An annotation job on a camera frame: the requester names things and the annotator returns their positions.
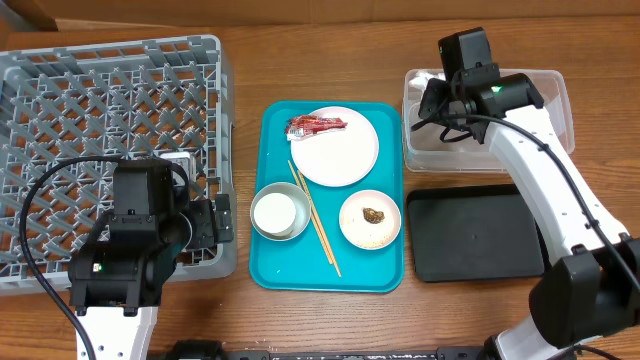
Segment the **small pink bowl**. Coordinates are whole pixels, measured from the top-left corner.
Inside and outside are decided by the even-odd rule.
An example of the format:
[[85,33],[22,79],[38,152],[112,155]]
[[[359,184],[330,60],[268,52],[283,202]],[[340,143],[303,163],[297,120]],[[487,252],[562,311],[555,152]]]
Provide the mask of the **small pink bowl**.
[[[364,220],[363,208],[383,211],[379,224]],[[350,195],[340,209],[339,227],[344,237],[364,250],[379,250],[390,245],[399,235],[402,216],[399,207],[388,195],[376,190],[361,190]]]

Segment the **white paper cup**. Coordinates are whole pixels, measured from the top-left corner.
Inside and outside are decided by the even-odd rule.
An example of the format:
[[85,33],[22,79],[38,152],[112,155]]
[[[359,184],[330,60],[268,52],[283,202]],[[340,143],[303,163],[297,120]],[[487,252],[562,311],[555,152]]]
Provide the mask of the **white paper cup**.
[[285,236],[292,230],[297,210],[293,200],[282,193],[269,193],[254,204],[253,219],[257,228],[271,236]]

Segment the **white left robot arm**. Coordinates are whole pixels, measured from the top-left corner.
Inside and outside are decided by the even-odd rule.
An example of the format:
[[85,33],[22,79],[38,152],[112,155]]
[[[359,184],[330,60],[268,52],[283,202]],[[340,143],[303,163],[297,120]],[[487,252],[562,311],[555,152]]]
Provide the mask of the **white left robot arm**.
[[80,359],[146,358],[164,284],[237,266],[233,196],[191,199],[187,173],[165,159],[119,162],[112,187],[68,272]]

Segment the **red snack wrapper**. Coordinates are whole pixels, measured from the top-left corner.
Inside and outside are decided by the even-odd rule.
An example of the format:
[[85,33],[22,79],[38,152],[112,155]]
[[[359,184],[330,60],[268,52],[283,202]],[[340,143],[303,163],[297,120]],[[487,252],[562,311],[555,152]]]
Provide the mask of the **red snack wrapper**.
[[319,133],[342,130],[346,127],[347,123],[340,118],[300,115],[287,121],[285,135],[288,141],[302,140]]

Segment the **brown food scrap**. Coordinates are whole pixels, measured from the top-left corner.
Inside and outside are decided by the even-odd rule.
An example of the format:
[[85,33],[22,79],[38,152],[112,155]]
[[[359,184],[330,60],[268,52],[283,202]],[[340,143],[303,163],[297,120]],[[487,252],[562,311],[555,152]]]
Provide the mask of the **brown food scrap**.
[[377,211],[373,208],[363,208],[364,220],[371,224],[379,224],[385,219],[383,211]]

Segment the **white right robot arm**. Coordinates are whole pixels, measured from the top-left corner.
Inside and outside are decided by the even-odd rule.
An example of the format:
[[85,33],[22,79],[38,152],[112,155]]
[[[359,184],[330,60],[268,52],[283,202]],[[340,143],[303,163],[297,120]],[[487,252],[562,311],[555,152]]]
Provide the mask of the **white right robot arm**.
[[403,106],[411,132],[440,125],[486,145],[545,241],[551,268],[530,292],[528,317],[490,337],[479,358],[563,358],[638,325],[639,242],[590,190],[527,75],[415,75]]

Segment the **grey round bowl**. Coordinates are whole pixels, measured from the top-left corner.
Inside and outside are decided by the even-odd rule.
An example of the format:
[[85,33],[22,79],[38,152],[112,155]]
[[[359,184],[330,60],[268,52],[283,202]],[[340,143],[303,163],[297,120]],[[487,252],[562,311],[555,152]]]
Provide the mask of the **grey round bowl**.
[[[271,236],[259,230],[254,223],[254,219],[253,219],[254,204],[258,201],[259,198],[269,193],[285,194],[289,196],[295,204],[297,215],[296,215],[295,223],[293,226],[293,230],[288,235],[280,236],[280,237]],[[254,229],[263,237],[276,242],[289,241],[297,237],[298,235],[300,235],[307,227],[310,221],[310,217],[311,217],[311,208],[310,208],[310,202],[307,195],[297,185],[292,183],[287,183],[287,182],[272,183],[270,185],[265,186],[261,190],[259,190],[257,194],[254,196],[251,203],[251,207],[250,207],[250,218],[251,218],[251,222]]]

